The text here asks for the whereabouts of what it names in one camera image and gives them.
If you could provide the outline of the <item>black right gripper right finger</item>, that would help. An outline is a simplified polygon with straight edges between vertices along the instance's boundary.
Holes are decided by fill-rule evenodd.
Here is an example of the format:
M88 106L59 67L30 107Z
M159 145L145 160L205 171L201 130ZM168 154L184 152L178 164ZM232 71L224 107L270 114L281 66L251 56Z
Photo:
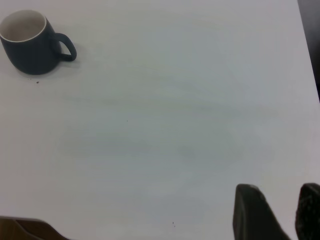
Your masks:
M320 186L316 183L305 183L300 189L295 230L299 240L320 239Z

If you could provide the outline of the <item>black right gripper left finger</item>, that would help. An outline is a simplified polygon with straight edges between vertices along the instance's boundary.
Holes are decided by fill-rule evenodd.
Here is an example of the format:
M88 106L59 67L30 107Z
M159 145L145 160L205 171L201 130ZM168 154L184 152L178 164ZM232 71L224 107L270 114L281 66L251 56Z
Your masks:
M233 209L236 240L288 240L264 194L254 185L238 184Z

